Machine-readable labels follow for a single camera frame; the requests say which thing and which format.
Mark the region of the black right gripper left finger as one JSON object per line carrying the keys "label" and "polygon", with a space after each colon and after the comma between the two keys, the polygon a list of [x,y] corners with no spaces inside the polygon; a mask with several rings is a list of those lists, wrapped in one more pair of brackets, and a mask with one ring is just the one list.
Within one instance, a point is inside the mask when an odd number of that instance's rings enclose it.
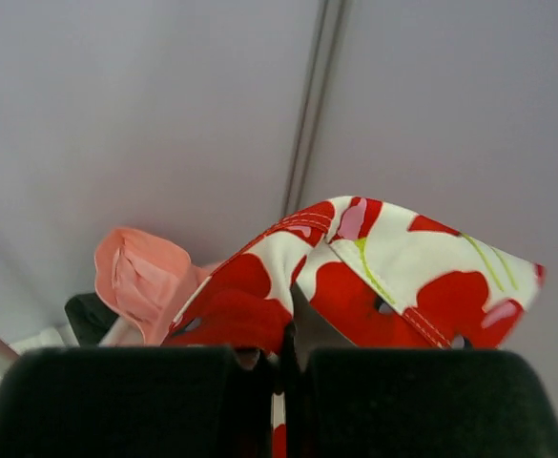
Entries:
{"label": "black right gripper left finger", "polygon": [[0,383],[0,457],[267,457],[272,389],[226,347],[34,350]]}

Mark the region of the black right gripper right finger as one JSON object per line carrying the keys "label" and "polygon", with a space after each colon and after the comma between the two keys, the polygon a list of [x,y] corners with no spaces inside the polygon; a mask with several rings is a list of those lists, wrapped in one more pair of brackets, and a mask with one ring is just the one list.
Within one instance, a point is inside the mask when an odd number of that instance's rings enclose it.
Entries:
{"label": "black right gripper right finger", "polygon": [[282,347],[291,457],[558,457],[558,418],[519,355]]}

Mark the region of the white red floral skirt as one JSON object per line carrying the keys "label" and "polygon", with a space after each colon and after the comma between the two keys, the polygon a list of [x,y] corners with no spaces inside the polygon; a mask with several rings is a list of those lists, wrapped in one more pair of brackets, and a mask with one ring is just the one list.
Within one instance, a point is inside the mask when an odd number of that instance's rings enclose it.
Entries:
{"label": "white red floral skirt", "polygon": [[[332,198],[280,220],[188,300],[167,346],[276,355],[296,332],[300,366],[318,348],[498,350],[545,268],[400,206]],[[271,434],[287,453],[286,413]]]}

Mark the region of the dark grey dotted skirt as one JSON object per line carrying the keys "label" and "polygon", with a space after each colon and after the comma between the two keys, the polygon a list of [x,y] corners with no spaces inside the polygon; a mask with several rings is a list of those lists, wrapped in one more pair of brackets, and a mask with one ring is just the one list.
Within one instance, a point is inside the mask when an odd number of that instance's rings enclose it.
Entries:
{"label": "dark grey dotted skirt", "polygon": [[64,310],[80,346],[98,345],[118,318],[95,293],[71,297]]}

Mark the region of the salmon pink pleated skirt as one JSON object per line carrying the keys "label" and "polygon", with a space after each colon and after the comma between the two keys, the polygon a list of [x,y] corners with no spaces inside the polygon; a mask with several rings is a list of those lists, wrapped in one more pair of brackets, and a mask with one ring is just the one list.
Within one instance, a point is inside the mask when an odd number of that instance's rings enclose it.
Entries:
{"label": "salmon pink pleated skirt", "polygon": [[173,319],[219,267],[193,264],[173,242],[120,227],[94,253],[95,292],[113,312],[135,326],[146,345],[161,344]]}

